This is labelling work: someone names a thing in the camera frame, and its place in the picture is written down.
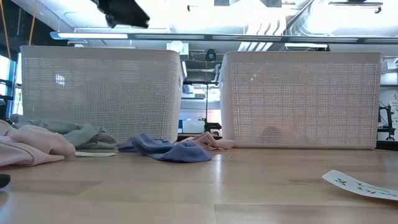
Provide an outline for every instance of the blue cloth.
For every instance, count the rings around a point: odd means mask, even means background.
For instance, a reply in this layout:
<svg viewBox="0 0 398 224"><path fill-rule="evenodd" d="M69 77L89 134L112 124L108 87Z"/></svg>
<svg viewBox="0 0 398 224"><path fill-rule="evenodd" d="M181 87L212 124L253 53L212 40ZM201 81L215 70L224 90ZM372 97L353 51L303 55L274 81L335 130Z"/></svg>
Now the blue cloth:
<svg viewBox="0 0 398 224"><path fill-rule="evenodd" d="M185 141L176 145L165 139L153 139L147 134L140 134L129 139L119 147L119 152L138 152L159 161L167 162L206 162L211 160L211 153L198 144Z"/></svg>

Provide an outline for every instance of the yellow cable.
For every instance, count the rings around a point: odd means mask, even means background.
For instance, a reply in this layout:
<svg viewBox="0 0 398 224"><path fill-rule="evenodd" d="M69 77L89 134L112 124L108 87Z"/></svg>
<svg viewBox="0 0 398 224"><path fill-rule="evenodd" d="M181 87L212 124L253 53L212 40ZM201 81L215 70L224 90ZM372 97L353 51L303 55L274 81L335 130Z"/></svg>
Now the yellow cable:
<svg viewBox="0 0 398 224"><path fill-rule="evenodd" d="M32 26L30 27L29 46L32 43L33 28L35 27L35 20L36 20L36 9L37 9L37 0L35 0L35 6L33 9L33 20L32 20Z"/></svg>
<svg viewBox="0 0 398 224"><path fill-rule="evenodd" d="M8 43L8 34L7 34L6 18L4 17L4 8L3 8L3 6L2 6L2 0L0 0L0 6L1 6L2 25L4 26L4 35L6 36L6 45L7 45L8 59L11 60L10 45L9 45L9 43Z"/></svg>

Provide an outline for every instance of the gray-green cloth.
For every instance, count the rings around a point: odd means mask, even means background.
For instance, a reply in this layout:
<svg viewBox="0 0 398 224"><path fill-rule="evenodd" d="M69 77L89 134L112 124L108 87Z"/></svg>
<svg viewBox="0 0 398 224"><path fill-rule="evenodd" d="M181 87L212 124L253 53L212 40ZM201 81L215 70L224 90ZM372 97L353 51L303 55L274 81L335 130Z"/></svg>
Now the gray-green cloth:
<svg viewBox="0 0 398 224"><path fill-rule="evenodd" d="M56 119L33 119L28 122L15 123L12 126L19 129L27 124L62 134L76 149L114 149L116 147L116 140L104 128L94 127L89 123L78 124Z"/></svg>

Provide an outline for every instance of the wooden tabletop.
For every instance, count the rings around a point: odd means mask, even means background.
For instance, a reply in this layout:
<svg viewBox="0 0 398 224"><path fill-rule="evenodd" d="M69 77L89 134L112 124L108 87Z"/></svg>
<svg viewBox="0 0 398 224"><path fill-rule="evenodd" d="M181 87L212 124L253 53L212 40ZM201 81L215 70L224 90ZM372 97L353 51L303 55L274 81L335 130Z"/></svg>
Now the wooden tabletop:
<svg viewBox="0 0 398 224"><path fill-rule="evenodd" d="M136 154L0 168L0 223L398 223L398 202L325 182L342 171L398 190L392 151L232 149L173 164Z"/></svg>

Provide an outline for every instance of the laundry basket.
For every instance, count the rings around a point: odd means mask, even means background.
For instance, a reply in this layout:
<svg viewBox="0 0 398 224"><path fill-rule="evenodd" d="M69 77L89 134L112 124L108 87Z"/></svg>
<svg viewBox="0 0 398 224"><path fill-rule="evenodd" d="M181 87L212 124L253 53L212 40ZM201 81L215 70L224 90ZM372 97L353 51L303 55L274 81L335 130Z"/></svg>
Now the laundry basket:
<svg viewBox="0 0 398 224"><path fill-rule="evenodd" d="M230 52L223 138L238 147L376 147L379 53Z"/></svg>
<svg viewBox="0 0 398 224"><path fill-rule="evenodd" d="M24 119L91 123L118 143L140 133L177 140L178 53L42 46L21 52Z"/></svg>

